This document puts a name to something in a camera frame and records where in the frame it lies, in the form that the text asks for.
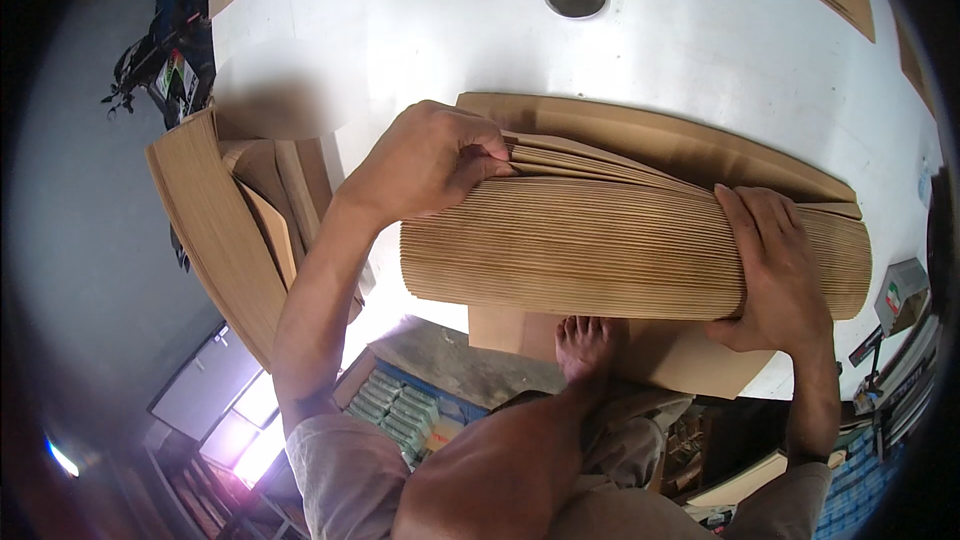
person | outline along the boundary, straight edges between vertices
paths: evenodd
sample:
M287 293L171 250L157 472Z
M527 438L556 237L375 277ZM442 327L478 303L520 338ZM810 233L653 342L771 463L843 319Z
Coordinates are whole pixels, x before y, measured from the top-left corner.
M659 409L626 418L634 439L649 440L626 450L641 464L630 470L631 481L614 483L596 467L583 471L589 455L582 432L607 400L611 360L626 334L622 320L566 318L556 332L565 389L470 424L413 474L389 436L332 401L354 286L378 233L462 202L481 180L514 174L507 159L493 121L420 102L396 118L334 194L273 347L273 383L310 533L712 537L674 502L643 489L663 447L663 422L650 423ZM716 186L715 195L743 262L747 298L738 320L711 322L705 331L735 351L782 351L794 369L787 471L741 501L724 537L810 538L830 486L826 462L840 418L833 321L816 256L789 199L751 187Z

stack of folded cardboard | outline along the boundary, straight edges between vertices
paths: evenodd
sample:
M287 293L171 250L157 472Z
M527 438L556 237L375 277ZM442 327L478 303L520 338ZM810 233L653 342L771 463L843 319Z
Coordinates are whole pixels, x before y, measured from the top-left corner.
M147 146L163 207L210 299L258 362L330 204L315 138L244 138L206 109ZM354 295L350 320L362 307Z
M743 299L714 183L798 201L834 318L863 305L872 263L857 195L804 162L611 104L467 92L457 106L525 132L506 134L524 177L484 182L460 207L401 228L408 288L469 305L470 346L552 361L564 316L632 317L615 375L736 397L773 352L736 353L704 335L704 320L735 315Z

white table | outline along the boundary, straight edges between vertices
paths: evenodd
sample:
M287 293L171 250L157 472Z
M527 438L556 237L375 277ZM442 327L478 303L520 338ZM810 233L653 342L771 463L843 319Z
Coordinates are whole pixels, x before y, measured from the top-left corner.
M789 153L843 179L870 231L873 280L858 317L836 323L849 399L869 372L850 354L878 325L887 266L926 263L924 160L941 163L933 117L904 77L887 0L870 0L876 43L820 0L608 0L570 20L544 0L234 0L213 19L218 70L271 43L306 47L361 88L350 123L324 140L333 183L359 165L408 104L464 91L552 95L676 114ZM400 273L399 226L369 255L376 286L350 326L350 354L403 314L466 332L467 309L421 301ZM884 341L880 364L905 337ZM778 354L744 395L788 399Z

shirt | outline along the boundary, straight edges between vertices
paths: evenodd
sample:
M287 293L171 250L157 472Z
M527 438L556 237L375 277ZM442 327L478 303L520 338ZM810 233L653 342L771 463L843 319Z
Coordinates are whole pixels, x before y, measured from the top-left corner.
M296 426L286 450L314 540L390 537L410 469L385 431L350 415L318 415ZM788 470L742 500L721 537L809 540L831 478L823 463ZM612 482L590 486L559 511L549 540L716 538L669 498Z

shirt sleeve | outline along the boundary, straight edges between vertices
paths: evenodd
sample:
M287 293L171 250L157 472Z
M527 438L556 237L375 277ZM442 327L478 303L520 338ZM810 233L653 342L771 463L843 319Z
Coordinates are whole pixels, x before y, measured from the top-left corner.
M314 540L386 538L410 469L397 443L350 415L317 415L287 438Z
M823 463L787 470L741 500L721 536L725 540L810 540L832 478L830 467Z

